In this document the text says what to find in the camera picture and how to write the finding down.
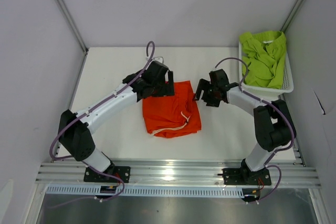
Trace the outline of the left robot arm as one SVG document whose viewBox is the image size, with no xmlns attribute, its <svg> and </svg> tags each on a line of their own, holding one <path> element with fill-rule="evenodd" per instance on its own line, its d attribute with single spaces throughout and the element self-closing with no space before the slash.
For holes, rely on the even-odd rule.
<svg viewBox="0 0 336 224">
<path fill-rule="evenodd" d="M 173 71 L 158 61 L 128 75 L 122 83 L 99 102 L 76 113 L 62 113 L 58 141 L 76 161 L 82 162 L 102 181 L 114 176 L 115 165 L 93 140 L 93 133 L 123 109 L 150 97 L 174 95 Z"/>
</svg>

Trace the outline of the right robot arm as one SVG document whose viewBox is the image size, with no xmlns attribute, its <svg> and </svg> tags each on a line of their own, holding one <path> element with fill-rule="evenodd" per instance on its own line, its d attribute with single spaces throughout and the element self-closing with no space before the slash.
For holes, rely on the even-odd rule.
<svg viewBox="0 0 336 224">
<path fill-rule="evenodd" d="M 217 108 L 221 102 L 234 105 L 254 119 L 256 145 L 240 168 L 224 168 L 226 185 L 255 185 L 258 179 L 271 184 L 267 164 L 279 152 L 292 148 L 296 129 L 284 100 L 268 102 L 242 89 L 241 83 L 230 82 L 223 69 L 211 71 L 209 80 L 200 79 L 194 99 Z"/>
</svg>

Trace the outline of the green shorts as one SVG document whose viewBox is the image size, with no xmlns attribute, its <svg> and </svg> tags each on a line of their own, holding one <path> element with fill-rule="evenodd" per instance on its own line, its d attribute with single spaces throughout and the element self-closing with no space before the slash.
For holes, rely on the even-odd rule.
<svg viewBox="0 0 336 224">
<path fill-rule="evenodd" d="M 287 39 L 281 31 L 240 35 L 244 83 L 248 86 L 281 89 L 287 53 Z"/>
</svg>

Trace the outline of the orange shorts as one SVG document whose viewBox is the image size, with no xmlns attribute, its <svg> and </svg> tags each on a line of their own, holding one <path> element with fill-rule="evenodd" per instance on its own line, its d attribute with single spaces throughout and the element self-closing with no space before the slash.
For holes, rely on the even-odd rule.
<svg viewBox="0 0 336 224">
<path fill-rule="evenodd" d="M 147 133 L 174 138 L 202 129 L 198 106 L 190 81 L 174 83 L 175 95 L 142 100 L 142 115 Z"/>
</svg>

